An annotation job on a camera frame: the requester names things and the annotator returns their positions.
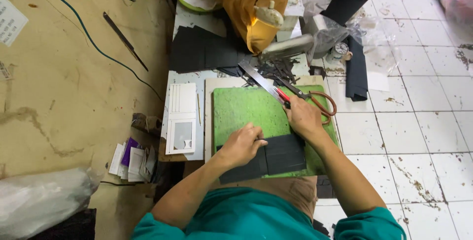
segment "blue cable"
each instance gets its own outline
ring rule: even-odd
[[[66,4],[66,5],[74,12],[74,14],[76,15],[77,19],[79,19],[80,25],[81,25],[82,28],[84,29],[84,31],[85,31],[85,33],[86,33],[86,35],[87,35],[87,38],[90,40],[90,42],[92,43],[92,45],[95,47],[95,49],[97,49],[97,51],[98,51],[99,53],[101,53],[103,56],[107,57],[107,58],[110,59],[111,61],[116,62],[116,63],[118,63],[119,65],[121,65],[121,66],[125,67],[126,69],[130,70],[130,71],[135,75],[135,77],[136,77],[139,81],[141,81],[142,83],[144,83],[145,85],[147,85],[148,87],[150,87],[150,88],[154,91],[154,93],[156,93],[157,97],[158,97],[161,101],[163,101],[163,99],[159,96],[159,94],[157,93],[157,91],[156,91],[155,89],[153,89],[153,87],[151,87],[151,85],[149,85],[148,83],[146,83],[145,81],[143,81],[142,79],[140,79],[140,78],[138,77],[138,75],[133,71],[133,69],[127,67],[125,64],[123,64],[123,63],[121,63],[121,62],[119,62],[119,61],[117,61],[117,60],[111,58],[110,56],[108,56],[108,55],[106,55],[104,52],[102,52],[102,51],[97,47],[97,45],[95,45],[94,41],[92,41],[92,38],[90,37],[89,33],[87,32],[86,26],[85,26],[84,23],[82,22],[82,19],[80,18],[79,14],[77,14],[77,11],[76,11],[68,2],[66,2],[66,0],[61,0],[61,1],[62,1],[64,4]]]

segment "dirty floor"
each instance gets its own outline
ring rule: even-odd
[[[327,71],[342,150],[408,239],[471,239],[473,40],[455,32],[435,0],[369,0],[364,9],[366,16],[385,20],[401,55],[389,77],[390,92],[370,90],[364,102],[345,98],[343,65],[312,62]],[[368,68],[395,60],[366,59]],[[317,203],[314,218],[331,234],[331,225],[345,217],[335,199]]]

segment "paper label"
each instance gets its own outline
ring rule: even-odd
[[[0,81],[13,79],[8,68],[0,61]]]
[[[28,19],[10,1],[0,0],[0,42],[13,43]]]

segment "metal ruler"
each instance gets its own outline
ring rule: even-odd
[[[254,68],[252,68],[249,62],[242,61],[238,64],[245,70],[245,72],[250,75],[254,81],[261,85],[269,94],[271,94],[280,104],[284,104],[284,100],[279,96],[279,94],[274,89],[272,84],[269,84],[262,75],[260,75]]]

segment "green cutting board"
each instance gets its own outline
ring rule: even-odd
[[[320,85],[296,87],[304,93],[308,93],[309,91],[324,92],[323,86]],[[287,95],[293,95],[286,87],[281,87],[281,89]],[[315,95],[315,98],[329,110],[326,98],[318,95]],[[263,129],[265,138],[291,133],[286,113],[282,109],[281,104],[263,88],[215,89],[212,99],[214,143],[212,154],[215,154],[216,147],[223,145],[233,131],[243,127],[248,122],[253,122],[255,126],[260,126]],[[310,99],[307,99],[307,102],[315,105]],[[325,116],[322,116],[322,121],[326,121]],[[323,128],[338,146],[333,119],[328,125],[323,126]],[[309,145],[305,145],[304,151],[305,161],[307,162],[306,170],[264,177],[324,175],[325,168],[317,153]]]

